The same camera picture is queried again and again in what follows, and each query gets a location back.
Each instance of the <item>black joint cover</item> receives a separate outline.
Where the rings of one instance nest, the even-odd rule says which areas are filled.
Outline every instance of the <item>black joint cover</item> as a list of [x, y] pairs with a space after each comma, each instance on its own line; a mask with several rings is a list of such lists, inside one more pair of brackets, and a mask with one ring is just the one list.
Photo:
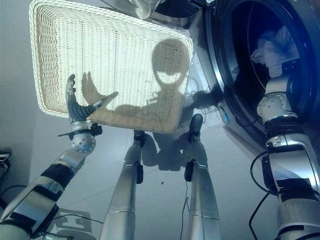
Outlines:
[[63, 187], [63, 189], [66, 188], [74, 175], [74, 172], [69, 167], [63, 164], [52, 164], [41, 174], [41, 176], [53, 179], [58, 182]]

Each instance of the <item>gray floor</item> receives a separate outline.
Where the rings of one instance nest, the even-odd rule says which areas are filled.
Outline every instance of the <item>gray floor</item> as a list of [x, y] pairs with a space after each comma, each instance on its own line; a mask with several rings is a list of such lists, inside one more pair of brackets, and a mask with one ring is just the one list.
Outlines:
[[[78, 1], [101, 6], [99, 1]], [[43, 113], [37, 104], [30, 49], [29, 0], [0, 1], [0, 146], [10, 147], [12, 168], [1, 182], [1, 189], [13, 184], [27, 184], [39, 176], [51, 162], [71, 146], [58, 134], [70, 130], [68, 120]], [[186, 108], [179, 128], [173, 134], [148, 133], [143, 148], [144, 182], [136, 190], [137, 240], [179, 239], [186, 185], [184, 166], [189, 160], [188, 143], [180, 137], [188, 129], [192, 113], [202, 113], [202, 142], [208, 156], [209, 172], [215, 189], [223, 240], [253, 239], [248, 221], [263, 197], [252, 182], [249, 167], [254, 155], [228, 133], [214, 107], [190, 109], [192, 94], [207, 91], [197, 54], [189, 78]], [[60, 213], [76, 213], [103, 221], [133, 131], [103, 126], [96, 137], [95, 151], [59, 199]], [[261, 168], [254, 170], [262, 181]], [[10, 201], [18, 189], [3, 198]], [[183, 239], [186, 238], [188, 211], [183, 215]], [[96, 240], [102, 225], [68, 216], [52, 222], [49, 230], [75, 240]], [[276, 236], [276, 199], [267, 198], [253, 227], [260, 240]]]

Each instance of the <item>robotic hand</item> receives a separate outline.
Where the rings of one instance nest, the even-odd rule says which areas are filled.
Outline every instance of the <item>robotic hand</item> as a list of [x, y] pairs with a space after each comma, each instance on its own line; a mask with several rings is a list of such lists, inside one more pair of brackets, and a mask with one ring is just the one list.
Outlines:
[[77, 103], [75, 75], [66, 84], [66, 103], [72, 132], [72, 147], [63, 152], [41, 176], [31, 182], [4, 210], [0, 222], [0, 240], [29, 240], [44, 233], [58, 212], [56, 202], [66, 186], [96, 146], [95, 136], [102, 133], [96, 123], [88, 129], [86, 119], [98, 109], [103, 99], [92, 105]]
[[272, 78], [258, 104], [268, 156], [264, 183], [278, 197], [278, 240], [319, 239], [320, 167], [297, 114], [292, 111], [289, 76]]

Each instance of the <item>black cable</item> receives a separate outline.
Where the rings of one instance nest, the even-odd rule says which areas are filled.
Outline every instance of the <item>black cable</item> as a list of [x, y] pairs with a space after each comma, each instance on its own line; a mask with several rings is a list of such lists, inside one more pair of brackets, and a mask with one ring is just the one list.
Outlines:
[[83, 218], [83, 219], [91, 220], [91, 221], [94, 221], [94, 222], [97, 222], [97, 223], [100, 223], [100, 224], [104, 224], [102, 221], [94, 220], [92, 218], [85, 217], [85, 216], [80, 216], [80, 215], [77, 215], [77, 214], [65, 214], [65, 215], [57, 216], [57, 217], [53, 218], [53, 220], [56, 220], [56, 219], [59, 219], [59, 218], [62, 218], [62, 217], [66, 217], [66, 216], [75, 216], [75, 217], [78, 217], [78, 218]]
[[12, 185], [10, 187], [7, 187], [5, 190], [3, 190], [3, 192], [0, 193], [0, 197], [10, 189], [13, 189], [13, 188], [25, 188], [25, 187], [26, 187], [26, 185]]
[[104, 1], [104, 0], [100, 0], [100, 1], [103, 2], [103, 3], [105, 3], [106, 5], [108, 5], [109, 7], [114, 8], [110, 3], [107, 3], [107, 2]]
[[254, 240], [258, 240], [256, 234], [255, 234], [255, 231], [254, 229], [252, 228], [251, 224], [252, 224], [252, 220], [254, 219], [256, 213], [258, 212], [260, 206], [262, 205], [262, 203], [266, 200], [266, 198], [269, 196], [269, 193], [267, 193], [266, 195], [264, 195], [264, 197], [261, 199], [261, 201], [259, 202], [258, 206], [256, 206], [255, 210], [253, 211], [251, 217], [250, 217], [250, 220], [249, 220], [249, 228], [252, 232], [252, 235], [253, 235], [253, 238]]
[[[242, 123], [239, 122], [237, 116], [241, 116], [243, 119], [245, 119], [248, 124], [247, 125], [243, 125]], [[242, 115], [239, 115], [239, 114], [234, 114], [234, 119], [235, 119], [235, 122], [240, 126], [240, 127], [243, 127], [243, 128], [247, 128], [247, 127], [250, 127], [250, 126], [253, 126], [253, 124], [258, 121], [260, 117], [257, 117], [253, 122], [250, 122], [249, 119], [245, 116], [242, 116]]]
[[181, 232], [180, 232], [180, 240], [182, 240], [182, 232], [183, 232], [183, 229], [184, 229], [184, 212], [185, 212], [186, 204], [188, 203], [188, 197], [187, 197], [188, 185], [187, 185], [187, 181], [185, 181], [185, 185], [186, 185], [186, 190], [185, 190], [184, 204], [183, 204], [183, 208], [182, 208], [182, 225], [181, 225]]
[[267, 154], [268, 152], [267, 151], [264, 151], [262, 153], [260, 153], [258, 156], [256, 156], [252, 163], [251, 163], [251, 166], [250, 166], [250, 175], [251, 175], [251, 178], [252, 178], [252, 181], [264, 192], [268, 193], [268, 194], [272, 194], [269, 190], [265, 189], [264, 187], [262, 187], [255, 179], [254, 177], [254, 173], [253, 173], [253, 168], [254, 168], [254, 165], [255, 165], [255, 162], [262, 156], [262, 155], [265, 155]]
[[310, 238], [319, 237], [319, 236], [320, 236], [320, 232], [314, 232], [314, 233], [310, 233], [308, 235], [299, 237], [296, 240], [308, 240]]

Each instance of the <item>wire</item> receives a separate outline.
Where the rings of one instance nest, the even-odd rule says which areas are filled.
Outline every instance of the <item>wire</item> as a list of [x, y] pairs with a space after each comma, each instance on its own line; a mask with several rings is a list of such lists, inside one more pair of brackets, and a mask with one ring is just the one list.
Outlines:
[[107, 4], [109, 7], [114, 8], [110, 3], [107, 3], [107, 2], [104, 1], [104, 0], [100, 0], [100, 1], [103, 2], [103, 3], [105, 3], [105, 4]]
[[182, 240], [182, 232], [184, 229], [184, 212], [185, 212], [186, 204], [188, 205], [188, 199], [189, 199], [189, 197], [187, 197], [187, 193], [188, 193], [187, 181], [185, 181], [185, 185], [186, 185], [186, 190], [185, 190], [184, 204], [182, 208], [182, 225], [181, 225], [181, 232], [180, 232], [180, 240]]
[[[245, 119], [249, 124], [247, 125], [243, 125], [242, 123], [239, 122], [237, 116], [241, 116], [243, 119]], [[243, 128], [247, 128], [247, 127], [250, 127], [252, 126], [256, 121], [258, 121], [260, 117], [257, 117], [253, 122], [250, 122], [249, 119], [245, 116], [242, 116], [242, 115], [239, 115], [239, 114], [234, 114], [234, 119], [235, 119], [235, 122], [240, 125], [240, 127], [243, 127]]]
[[314, 232], [314, 233], [310, 233], [308, 235], [299, 237], [296, 240], [308, 240], [310, 238], [319, 237], [319, 236], [320, 236], [320, 232]]
[[10, 187], [7, 187], [5, 190], [3, 190], [2, 193], [0, 193], [0, 197], [5, 194], [7, 191], [9, 191], [10, 189], [13, 189], [13, 188], [25, 188], [26, 185], [12, 185]]
[[251, 224], [252, 224], [252, 220], [254, 219], [256, 213], [258, 212], [260, 206], [263, 204], [263, 202], [266, 200], [266, 198], [269, 196], [269, 193], [267, 193], [266, 195], [264, 195], [264, 197], [261, 199], [261, 201], [259, 202], [258, 206], [256, 206], [255, 210], [253, 211], [250, 220], [249, 220], [249, 228], [252, 232], [252, 235], [254, 237], [254, 240], [258, 240], [257, 235], [255, 234], [254, 229], [252, 228]]
[[251, 22], [251, 15], [252, 15], [252, 12], [253, 12], [253, 9], [255, 7], [256, 3], [253, 2], [252, 3], [252, 7], [251, 7], [251, 10], [250, 10], [250, 13], [249, 13], [249, 19], [248, 19], [248, 27], [247, 27], [247, 30], [246, 30], [246, 41], [247, 41], [247, 44], [248, 44], [248, 53], [249, 53], [249, 59], [250, 59], [250, 63], [251, 63], [251, 66], [253, 68], [253, 71], [254, 71], [254, 74], [256, 76], [256, 78], [258, 79], [260, 85], [263, 87], [263, 89], [265, 90], [266, 87], [263, 85], [263, 83], [261, 82], [258, 74], [257, 74], [257, 71], [256, 71], [256, 68], [254, 66], [254, 63], [252, 62], [251, 60], [251, 52], [250, 52], [250, 41], [249, 41], [249, 29], [250, 29], [250, 22]]
[[85, 217], [85, 216], [80, 216], [80, 215], [77, 215], [77, 214], [65, 214], [65, 215], [57, 216], [57, 217], [53, 218], [53, 220], [56, 220], [56, 219], [59, 219], [59, 218], [62, 218], [62, 217], [66, 217], [66, 216], [75, 216], [75, 217], [91, 220], [91, 221], [94, 221], [94, 222], [97, 222], [97, 223], [100, 223], [100, 224], [104, 224], [102, 221], [94, 220], [92, 218]]
[[250, 175], [251, 175], [252, 181], [253, 181], [262, 191], [264, 191], [264, 192], [266, 192], [266, 193], [268, 193], [268, 194], [272, 194], [271, 191], [265, 189], [263, 186], [261, 186], [261, 185], [256, 181], [256, 179], [255, 179], [255, 177], [254, 177], [254, 173], [253, 173], [253, 168], [254, 168], [254, 165], [255, 165], [256, 161], [257, 161], [262, 155], [265, 155], [265, 154], [267, 154], [267, 153], [268, 153], [267, 151], [264, 151], [264, 152], [260, 153], [258, 156], [256, 156], [256, 157], [253, 159], [253, 161], [252, 161], [252, 163], [251, 163], [251, 166], [250, 166]]

